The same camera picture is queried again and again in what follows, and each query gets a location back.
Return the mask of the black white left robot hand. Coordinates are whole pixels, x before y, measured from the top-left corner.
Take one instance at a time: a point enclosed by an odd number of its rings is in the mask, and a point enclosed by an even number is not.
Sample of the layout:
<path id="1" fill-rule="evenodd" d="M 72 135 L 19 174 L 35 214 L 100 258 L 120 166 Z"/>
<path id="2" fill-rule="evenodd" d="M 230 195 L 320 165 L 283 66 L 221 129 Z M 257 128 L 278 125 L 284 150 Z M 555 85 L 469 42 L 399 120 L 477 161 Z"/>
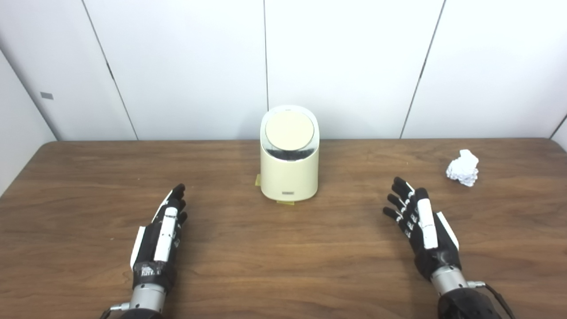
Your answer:
<path id="1" fill-rule="evenodd" d="M 175 263 L 182 240 L 182 226 L 187 220 L 185 190 L 183 183 L 172 188 L 150 224 L 139 227 L 130 257 L 132 288 L 156 284 L 166 294 L 173 289 L 178 277 Z"/>

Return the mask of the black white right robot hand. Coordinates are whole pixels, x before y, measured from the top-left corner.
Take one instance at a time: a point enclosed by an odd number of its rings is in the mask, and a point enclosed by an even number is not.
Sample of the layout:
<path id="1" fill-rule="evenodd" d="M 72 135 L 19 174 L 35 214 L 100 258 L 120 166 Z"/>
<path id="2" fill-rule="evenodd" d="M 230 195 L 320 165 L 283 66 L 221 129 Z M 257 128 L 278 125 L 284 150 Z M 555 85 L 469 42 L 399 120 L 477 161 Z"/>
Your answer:
<path id="1" fill-rule="evenodd" d="M 385 206 L 383 214 L 408 238 L 419 273 L 431 280 L 442 267 L 462 270 L 458 239 L 442 212 L 433 211 L 427 190 L 413 188 L 399 176 L 394 178 L 392 190 L 387 200 L 393 207 Z"/>

